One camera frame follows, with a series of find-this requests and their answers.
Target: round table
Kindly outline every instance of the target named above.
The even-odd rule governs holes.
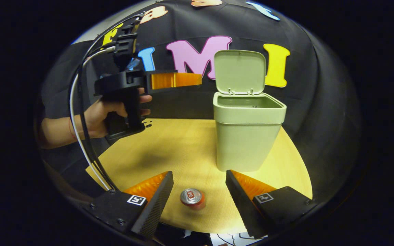
[[[204,233],[246,232],[225,184],[226,173],[216,166],[215,121],[147,118],[144,122],[148,126],[145,131],[120,139],[99,157],[117,187],[125,190],[172,171],[174,185],[161,222]],[[86,171],[101,185],[91,168]],[[262,167],[243,174],[277,189],[290,186],[313,198],[308,171],[283,128]],[[180,193],[186,188],[205,194],[203,210],[191,210],[180,202]]]

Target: can lid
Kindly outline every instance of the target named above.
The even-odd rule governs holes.
[[[257,95],[264,90],[263,54],[249,50],[220,50],[214,55],[215,83],[223,94]]]
[[[186,189],[180,194],[180,201],[187,206],[196,206],[203,201],[203,194],[197,189]]]

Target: foam letter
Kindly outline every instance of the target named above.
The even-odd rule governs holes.
[[[141,24],[148,22],[151,19],[161,17],[166,13],[168,13],[168,10],[165,10],[165,6],[159,6],[156,8],[152,8],[144,14],[144,17],[142,17],[142,19],[141,19]]]
[[[280,19],[279,19],[278,17],[276,17],[276,16],[270,14],[272,11],[270,11],[270,10],[264,8],[263,6],[261,6],[261,5],[257,4],[257,3],[251,3],[251,2],[246,2],[246,3],[252,5],[253,7],[255,7],[256,10],[258,10],[259,12],[261,12],[263,15],[265,15],[265,16],[267,16],[267,17],[270,17],[270,18],[272,18],[272,19],[274,19],[274,20],[280,21]]]
[[[155,63],[153,62],[153,52],[155,48],[149,47],[141,50],[138,53],[138,56],[142,58],[142,63],[144,64],[145,71],[154,71],[155,70]]]
[[[217,6],[222,4],[223,2],[220,0],[192,0],[191,3],[194,7],[204,7],[204,6]]]
[[[287,85],[287,81],[284,79],[285,64],[290,51],[275,44],[264,44],[264,49],[268,52],[268,70],[265,84],[285,87]]]
[[[203,77],[208,63],[211,62],[208,78],[214,80],[214,55],[219,50],[228,50],[231,42],[232,38],[228,36],[212,36],[206,40],[201,53],[185,40],[169,43],[166,48],[171,50],[175,69],[179,73],[186,73],[186,65],[188,65],[193,73],[199,73]]]
[[[123,23],[116,26],[114,29],[110,30],[108,33],[104,35],[103,45],[112,42],[112,38],[115,37],[116,33],[118,32],[118,28],[122,26]]]

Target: bin lid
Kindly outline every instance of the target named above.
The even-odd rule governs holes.
[[[215,83],[223,94],[259,94],[264,90],[265,57],[249,50],[220,50],[214,55]]]

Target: green trash bin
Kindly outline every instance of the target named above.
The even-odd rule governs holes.
[[[217,167],[223,172],[256,171],[275,142],[287,106],[262,93],[266,62],[261,53],[220,50],[214,67]]]

